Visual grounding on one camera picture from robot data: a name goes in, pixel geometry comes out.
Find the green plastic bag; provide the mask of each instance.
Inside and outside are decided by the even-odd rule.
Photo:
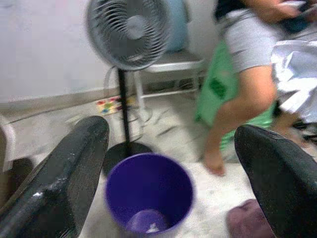
[[[221,105],[237,96],[239,82],[233,71],[231,56],[225,42],[220,42],[212,58],[207,79],[198,99],[196,121],[212,126],[215,115]],[[269,110],[248,121],[248,124],[269,127],[272,123],[274,105]],[[234,132],[222,138],[221,149],[225,149],[233,139]]]

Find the white wall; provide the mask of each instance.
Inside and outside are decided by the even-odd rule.
[[[87,2],[0,0],[0,103],[103,88],[109,65],[89,45]],[[217,42],[214,0],[189,2],[190,49],[209,59]]]

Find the pink cloth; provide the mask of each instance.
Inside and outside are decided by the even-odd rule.
[[[258,202],[247,200],[227,215],[227,225],[232,238],[275,238]]]

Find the fan guard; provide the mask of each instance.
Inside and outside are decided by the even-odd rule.
[[[119,69],[144,69],[166,50],[167,11],[162,0],[93,0],[87,14],[91,42]]]

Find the person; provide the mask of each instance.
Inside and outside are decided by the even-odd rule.
[[[289,33],[281,21],[297,17],[294,6],[281,4],[282,0],[219,0],[215,16],[221,36],[232,57],[239,77],[239,93],[218,110],[209,132],[204,165],[218,176],[225,174],[220,152],[221,138],[246,121],[266,111],[276,100],[272,80],[270,55],[274,45],[281,40],[317,40],[316,13],[308,18],[309,26],[296,34]],[[296,114],[283,112],[272,129],[291,138],[289,128],[298,119]]]

